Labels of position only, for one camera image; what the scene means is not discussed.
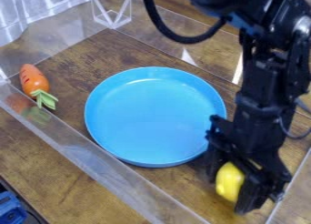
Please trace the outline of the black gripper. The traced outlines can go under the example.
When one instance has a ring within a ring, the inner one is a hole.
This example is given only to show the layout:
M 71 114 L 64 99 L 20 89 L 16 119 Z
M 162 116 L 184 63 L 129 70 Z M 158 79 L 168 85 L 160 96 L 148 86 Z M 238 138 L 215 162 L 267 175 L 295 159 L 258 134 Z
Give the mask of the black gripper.
M 210 116 L 206 151 L 208 181 L 215 183 L 216 174 L 227 162 L 232 162 L 247 175 L 238 193 L 238 215 L 259 209 L 268 199 L 274 202 L 283 200 L 291 173 L 278 151 L 288 137 L 295 108 L 282 95 L 260 99 L 238 94 L 234 120 L 219 115 Z

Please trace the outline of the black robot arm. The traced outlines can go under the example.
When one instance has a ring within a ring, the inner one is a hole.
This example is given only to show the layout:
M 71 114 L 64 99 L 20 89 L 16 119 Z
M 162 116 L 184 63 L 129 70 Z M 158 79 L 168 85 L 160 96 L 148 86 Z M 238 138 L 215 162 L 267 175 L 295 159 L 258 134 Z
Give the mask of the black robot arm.
M 308 92 L 311 71 L 311 5 L 304 0 L 191 0 L 219 23 L 239 29 L 243 83 L 231 121 L 214 115 L 207 133 L 208 176 L 215 180 L 227 163 L 244 181 L 235 213 L 246 214 L 268 199 L 278 201 L 291 173 L 279 148 L 291 136 L 296 99 Z

